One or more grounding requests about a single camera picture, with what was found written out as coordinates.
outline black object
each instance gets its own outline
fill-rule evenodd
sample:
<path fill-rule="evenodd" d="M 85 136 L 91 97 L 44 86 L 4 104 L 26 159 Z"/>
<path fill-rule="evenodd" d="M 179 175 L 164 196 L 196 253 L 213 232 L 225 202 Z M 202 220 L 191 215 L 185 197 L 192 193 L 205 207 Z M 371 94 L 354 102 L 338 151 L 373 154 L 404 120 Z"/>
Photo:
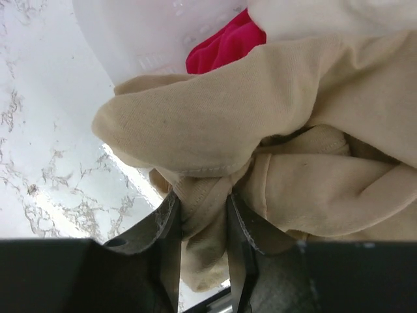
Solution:
<path fill-rule="evenodd" d="M 307 243 L 227 200 L 231 287 L 187 312 L 417 312 L 417 243 Z M 180 202 L 100 246 L 0 241 L 0 312 L 177 311 Z"/>

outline laundry basket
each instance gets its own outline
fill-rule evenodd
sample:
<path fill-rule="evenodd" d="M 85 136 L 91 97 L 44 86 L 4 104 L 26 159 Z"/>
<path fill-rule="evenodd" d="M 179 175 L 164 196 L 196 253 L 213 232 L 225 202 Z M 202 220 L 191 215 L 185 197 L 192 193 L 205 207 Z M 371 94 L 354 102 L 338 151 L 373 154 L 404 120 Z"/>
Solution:
<path fill-rule="evenodd" d="M 115 85 L 141 74 L 185 73 L 193 47 L 246 0 L 73 0 L 87 42 Z"/>

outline beige garment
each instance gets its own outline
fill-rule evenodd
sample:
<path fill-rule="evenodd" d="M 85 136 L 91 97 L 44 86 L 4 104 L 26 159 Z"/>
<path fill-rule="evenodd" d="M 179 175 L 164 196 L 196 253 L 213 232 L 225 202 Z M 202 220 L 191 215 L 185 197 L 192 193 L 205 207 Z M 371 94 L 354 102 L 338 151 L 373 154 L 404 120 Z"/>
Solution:
<path fill-rule="evenodd" d="M 416 240 L 416 82 L 417 31 L 305 38 L 256 47 L 200 76 L 130 80 L 93 131 L 174 185 L 182 277 L 201 291 L 225 278 L 224 203 L 245 174 L 242 195 L 291 234 Z M 302 127 L 313 128 L 259 147 Z"/>

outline translucent plastic bin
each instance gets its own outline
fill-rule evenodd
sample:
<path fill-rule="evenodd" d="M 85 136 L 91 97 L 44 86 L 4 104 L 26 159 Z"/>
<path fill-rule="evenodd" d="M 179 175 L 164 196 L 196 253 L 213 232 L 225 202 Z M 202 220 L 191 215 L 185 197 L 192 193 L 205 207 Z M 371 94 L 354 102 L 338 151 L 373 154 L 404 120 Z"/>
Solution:
<path fill-rule="evenodd" d="M 246 0 L 73 0 L 87 42 L 115 85 L 140 74 L 185 73 L 193 47 Z"/>

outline red fabric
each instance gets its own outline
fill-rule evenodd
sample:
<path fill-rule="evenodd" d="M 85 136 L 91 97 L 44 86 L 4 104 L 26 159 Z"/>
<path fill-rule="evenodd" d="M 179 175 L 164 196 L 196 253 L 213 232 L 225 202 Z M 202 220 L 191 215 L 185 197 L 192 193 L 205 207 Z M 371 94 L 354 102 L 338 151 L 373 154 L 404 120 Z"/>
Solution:
<path fill-rule="evenodd" d="M 266 42 L 265 33 L 242 11 L 218 33 L 196 46 L 188 55 L 189 74 L 204 74 L 237 61 Z"/>

